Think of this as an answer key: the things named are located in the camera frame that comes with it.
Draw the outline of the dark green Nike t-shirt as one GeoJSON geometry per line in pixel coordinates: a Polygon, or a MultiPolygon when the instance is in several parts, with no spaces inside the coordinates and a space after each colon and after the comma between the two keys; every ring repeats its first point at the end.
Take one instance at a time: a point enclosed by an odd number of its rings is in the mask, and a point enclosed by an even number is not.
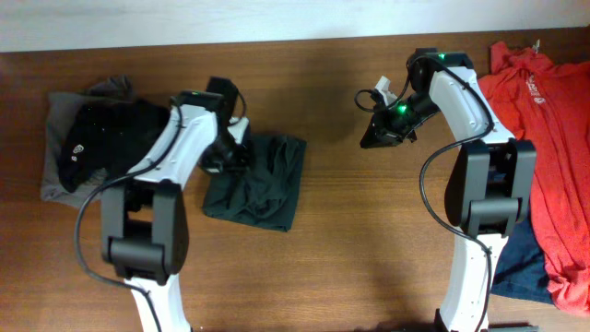
{"type": "Polygon", "coordinates": [[[307,142],[295,136],[253,135],[250,146],[249,169],[212,177],[202,211],[213,219],[287,232],[298,206],[307,142]]]}

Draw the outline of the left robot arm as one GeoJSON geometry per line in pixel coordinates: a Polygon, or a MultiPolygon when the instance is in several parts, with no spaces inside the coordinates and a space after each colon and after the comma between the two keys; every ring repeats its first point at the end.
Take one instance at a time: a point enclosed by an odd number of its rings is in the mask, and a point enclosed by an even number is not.
{"type": "Polygon", "coordinates": [[[196,167],[211,175],[247,170],[249,120],[233,113],[242,100],[222,77],[180,92],[150,151],[102,194],[101,255],[132,292],[146,331],[192,328],[180,287],[189,247],[183,189],[196,167]]]}

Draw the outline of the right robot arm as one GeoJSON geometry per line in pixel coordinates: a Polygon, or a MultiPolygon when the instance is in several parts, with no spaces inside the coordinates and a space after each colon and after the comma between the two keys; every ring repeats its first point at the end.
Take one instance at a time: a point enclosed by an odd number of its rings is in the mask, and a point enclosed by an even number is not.
{"type": "Polygon", "coordinates": [[[407,59],[404,87],[394,94],[381,77],[369,95],[372,118],[362,148],[414,142],[416,131],[442,113],[454,142],[433,152],[419,172],[422,202],[435,221],[454,235],[448,290],[430,324],[416,331],[489,331],[490,290],[503,248],[527,215],[537,152],[500,122],[478,85],[466,53],[418,48],[407,59]],[[446,216],[431,206],[425,190],[431,163],[452,149],[458,155],[444,192],[446,216]]]}

